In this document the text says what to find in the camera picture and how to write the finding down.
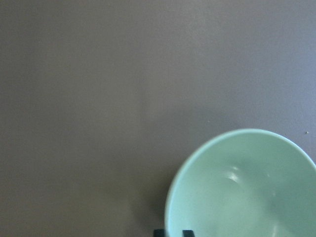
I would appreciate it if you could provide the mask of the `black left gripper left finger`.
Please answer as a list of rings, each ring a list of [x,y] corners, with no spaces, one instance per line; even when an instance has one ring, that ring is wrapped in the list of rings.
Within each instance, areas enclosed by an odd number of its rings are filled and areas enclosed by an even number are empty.
[[[153,237],[165,237],[165,229],[153,230]]]

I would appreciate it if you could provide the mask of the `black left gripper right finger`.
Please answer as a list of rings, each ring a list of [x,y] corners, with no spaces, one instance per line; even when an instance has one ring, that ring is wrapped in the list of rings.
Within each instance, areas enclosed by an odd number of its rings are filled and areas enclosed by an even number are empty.
[[[182,231],[183,237],[194,237],[193,230],[183,230]]]

